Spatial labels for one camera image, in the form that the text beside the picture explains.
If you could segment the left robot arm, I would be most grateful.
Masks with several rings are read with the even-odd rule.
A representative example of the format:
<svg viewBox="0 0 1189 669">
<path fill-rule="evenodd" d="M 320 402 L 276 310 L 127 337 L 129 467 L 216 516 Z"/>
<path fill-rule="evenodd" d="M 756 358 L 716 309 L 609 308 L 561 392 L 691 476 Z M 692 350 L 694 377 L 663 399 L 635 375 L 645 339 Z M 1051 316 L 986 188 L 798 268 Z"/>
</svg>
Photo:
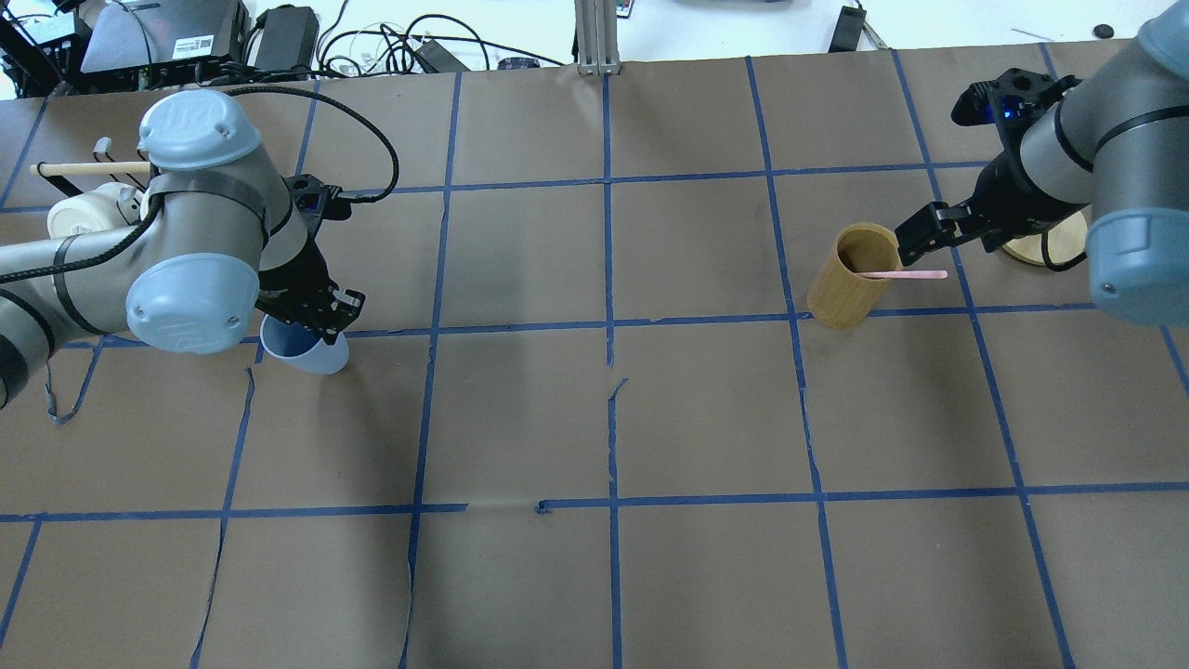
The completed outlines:
<svg viewBox="0 0 1189 669">
<path fill-rule="evenodd" d="M 354 200 L 281 176 L 239 103 L 251 94 L 314 97 L 275 86 L 162 97 L 138 130 L 150 177 L 137 212 L 107 198 L 111 228 L 4 246 L 4 403 L 73 340 L 128 332 L 174 354 L 220 354 L 256 313 L 268 355 L 313 375 L 346 367 L 366 297 L 331 278 L 316 234 Z"/>
</svg>

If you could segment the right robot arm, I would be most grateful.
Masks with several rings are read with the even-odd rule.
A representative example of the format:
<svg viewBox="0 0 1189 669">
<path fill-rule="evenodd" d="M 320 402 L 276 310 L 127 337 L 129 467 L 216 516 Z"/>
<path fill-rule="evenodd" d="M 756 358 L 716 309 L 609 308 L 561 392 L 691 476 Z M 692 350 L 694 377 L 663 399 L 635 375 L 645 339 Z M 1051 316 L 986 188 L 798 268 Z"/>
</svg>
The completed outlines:
<svg viewBox="0 0 1189 669">
<path fill-rule="evenodd" d="M 1092 304 L 1119 321 L 1188 322 L 1188 6 L 1143 23 L 1087 78 L 1011 68 L 969 86 L 954 124 L 993 125 L 1002 150 L 969 198 L 933 202 L 897 226 L 905 266 L 979 241 L 987 253 L 1092 209 Z"/>
</svg>

